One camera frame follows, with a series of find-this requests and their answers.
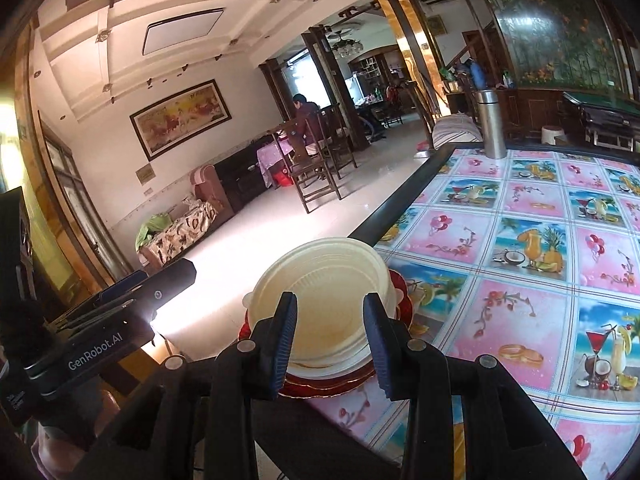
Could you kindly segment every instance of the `patterned tablecloth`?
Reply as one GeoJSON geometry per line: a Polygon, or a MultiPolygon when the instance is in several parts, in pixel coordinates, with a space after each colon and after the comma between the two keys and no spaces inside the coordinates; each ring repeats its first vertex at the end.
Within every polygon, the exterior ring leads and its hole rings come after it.
{"type": "MultiPolygon", "coordinates": [[[[282,148],[282,152],[285,155],[293,151],[293,148],[291,147],[287,139],[280,141],[280,147],[282,148]]],[[[270,142],[269,144],[259,148],[256,154],[258,156],[258,166],[260,166],[260,172],[262,173],[262,178],[264,179],[264,185],[266,187],[269,187],[273,184],[273,179],[271,177],[271,173],[269,173],[269,168],[271,166],[274,166],[279,160],[282,160],[280,150],[278,149],[275,142],[270,142]]]]}
{"type": "MultiPolygon", "coordinates": [[[[456,150],[384,239],[376,248],[414,303],[412,334],[450,356],[500,359],[587,478],[606,480],[640,432],[640,170],[555,152],[496,161],[456,150]],[[600,345],[591,388],[586,359],[600,345]]],[[[309,402],[401,461],[408,404],[387,400],[375,376],[309,402]]]]}

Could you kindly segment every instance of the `metal screw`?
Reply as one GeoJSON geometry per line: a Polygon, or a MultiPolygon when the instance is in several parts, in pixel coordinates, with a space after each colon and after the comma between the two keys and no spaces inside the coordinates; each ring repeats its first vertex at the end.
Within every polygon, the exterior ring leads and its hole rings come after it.
{"type": "Polygon", "coordinates": [[[495,357],[488,354],[481,355],[478,359],[478,362],[484,368],[494,368],[495,365],[498,364],[498,361],[495,360],[495,357]]]}
{"type": "Polygon", "coordinates": [[[414,352],[420,352],[427,348],[427,343],[425,343],[422,339],[409,339],[409,342],[406,344],[409,350],[413,350],[414,352]]]}
{"type": "Polygon", "coordinates": [[[236,345],[236,348],[240,352],[251,352],[255,348],[255,342],[250,339],[242,339],[242,341],[236,345]]]}
{"type": "Polygon", "coordinates": [[[182,363],[184,361],[182,360],[181,357],[174,355],[169,357],[165,362],[164,362],[164,366],[166,366],[167,368],[169,368],[169,370],[177,370],[178,368],[180,368],[182,366],[182,363]]]}

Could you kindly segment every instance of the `thermos lid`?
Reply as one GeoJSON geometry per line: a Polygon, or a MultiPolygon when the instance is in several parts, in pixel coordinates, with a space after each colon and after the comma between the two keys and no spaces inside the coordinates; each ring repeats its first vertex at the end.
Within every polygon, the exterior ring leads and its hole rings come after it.
{"type": "Polygon", "coordinates": [[[498,94],[495,90],[479,90],[476,92],[476,101],[478,104],[490,105],[498,102],[498,94]]]}

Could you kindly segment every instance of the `bamboo mural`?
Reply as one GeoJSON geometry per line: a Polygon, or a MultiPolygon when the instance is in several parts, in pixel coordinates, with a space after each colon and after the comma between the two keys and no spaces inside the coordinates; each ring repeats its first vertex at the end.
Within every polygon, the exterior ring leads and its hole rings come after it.
{"type": "Polygon", "coordinates": [[[489,0],[521,87],[622,91],[594,0],[489,0]]]}

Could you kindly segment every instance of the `maroon jacket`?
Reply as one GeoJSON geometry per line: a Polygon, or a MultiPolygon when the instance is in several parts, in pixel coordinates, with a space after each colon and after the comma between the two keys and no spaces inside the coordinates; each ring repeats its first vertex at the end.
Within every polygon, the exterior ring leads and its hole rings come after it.
{"type": "Polygon", "coordinates": [[[316,139],[322,139],[322,133],[320,131],[320,123],[318,122],[318,116],[315,115],[320,107],[312,102],[302,103],[300,108],[296,110],[296,133],[305,141],[305,146],[312,144],[314,142],[313,137],[308,134],[309,126],[311,126],[311,130],[313,131],[316,139]]]}

